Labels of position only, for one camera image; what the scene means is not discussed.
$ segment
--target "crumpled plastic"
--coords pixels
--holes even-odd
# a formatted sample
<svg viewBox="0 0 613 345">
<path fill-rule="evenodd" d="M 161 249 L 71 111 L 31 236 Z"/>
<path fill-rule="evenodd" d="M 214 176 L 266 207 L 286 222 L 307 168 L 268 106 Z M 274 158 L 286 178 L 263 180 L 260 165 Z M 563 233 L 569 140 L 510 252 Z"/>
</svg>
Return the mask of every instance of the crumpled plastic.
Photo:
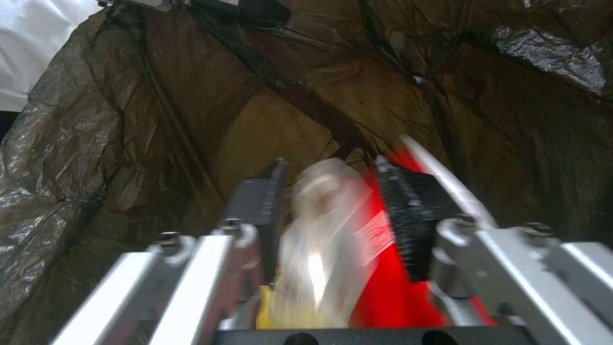
<svg viewBox="0 0 613 345">
<path fill-rule="evenodd" d="M 204 235 L 238 181 L 409 134 L 501 226 L 613 244 L 612 17 L 596 1 L 285 0 L 284 25 L 112 7 L 0 147 L 0 343 L 49 342 L 120 253 Z"/>
</svg>

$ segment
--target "bolt head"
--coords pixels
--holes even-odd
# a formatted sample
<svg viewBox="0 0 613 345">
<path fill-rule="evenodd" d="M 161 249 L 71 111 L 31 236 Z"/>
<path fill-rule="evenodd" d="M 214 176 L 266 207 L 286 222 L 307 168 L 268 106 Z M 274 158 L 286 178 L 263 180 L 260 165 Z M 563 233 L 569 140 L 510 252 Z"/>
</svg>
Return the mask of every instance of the bolt head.
<svg viewBox="0 0 613 345">
<path fill-rule="evenodd" d="M 523 228 L 528 242 L 534 246 L 544 247 L 548 239 L 554 236 L 551 227 L 543 223 L 526 223 Z"/>
</svg>

